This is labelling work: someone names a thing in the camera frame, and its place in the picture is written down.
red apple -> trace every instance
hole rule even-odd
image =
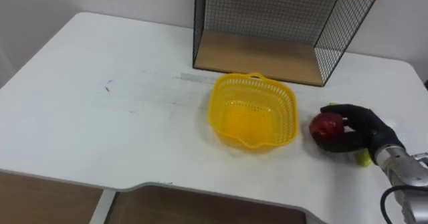
[[[309,130],[312,135],[319,134],[325,137],[335,137],[345,132],[343,118],[334,113],[317,115],[311,121]]]

wooden shelf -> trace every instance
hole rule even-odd
[[[277,80],[323,85],[314,47],[260,37],[205,30],[195,68],[258,72]]]

table leg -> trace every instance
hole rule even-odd
[[[116,191],[104,190],[101,194],[100,200],[96,205],[94,214],[92,215],[89,224],[104,224],[113,204]]]

plastic basket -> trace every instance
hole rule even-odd
[[[226,74],[214,85],[209,123],[227,144],[268,150],[298,133],[296,97],[289,87],[261,74]]]

cable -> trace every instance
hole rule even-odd
[[[414,186],[410,186],[410,185],[399,185],[399,186],[395,186],[395,187],[390,187],[389,189],[387,189],[381,197],[381,212],[382,212],[382,216],[385,219],[385,221],[387,222],[387,224],[393,224],[391,222],[391,220],[388,217],[387,214],[387,210],[385,208],[385,201],[387,199],[387,197],[389,196],[389,194],[393,193],[394,191],[403,191],[403,190],[410,190],[410,191],[423,191],[428,193],[428,188],[426,187],[414,187]]]

